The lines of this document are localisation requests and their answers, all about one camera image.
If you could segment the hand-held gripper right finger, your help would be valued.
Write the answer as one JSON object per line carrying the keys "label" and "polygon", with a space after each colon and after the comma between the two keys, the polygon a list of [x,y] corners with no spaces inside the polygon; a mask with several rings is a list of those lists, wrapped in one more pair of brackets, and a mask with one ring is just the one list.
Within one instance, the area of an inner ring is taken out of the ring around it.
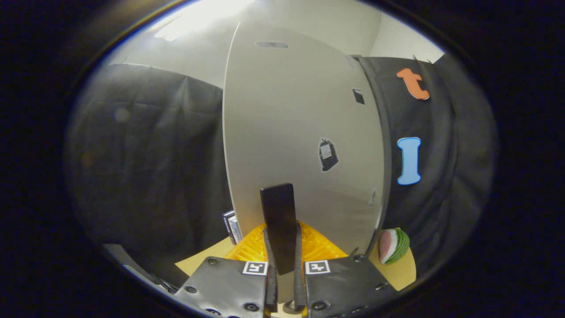
{"label": "hand-held gripper right finger", "polygon": [[363,254],[347,255],[297,223],[294,307],[305,318],[359,318],[392,301],[392,284]]}

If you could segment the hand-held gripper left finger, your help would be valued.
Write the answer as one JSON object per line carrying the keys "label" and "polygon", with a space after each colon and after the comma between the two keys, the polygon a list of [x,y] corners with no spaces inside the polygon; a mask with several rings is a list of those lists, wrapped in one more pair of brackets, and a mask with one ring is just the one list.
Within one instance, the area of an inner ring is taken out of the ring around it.
{"label": "hand-held gripper left finger", "polygon": [[277,268],[266,225],[224,257],[204,258],[175,293],[188,306],[222,318],[269,318],[277,312]]}

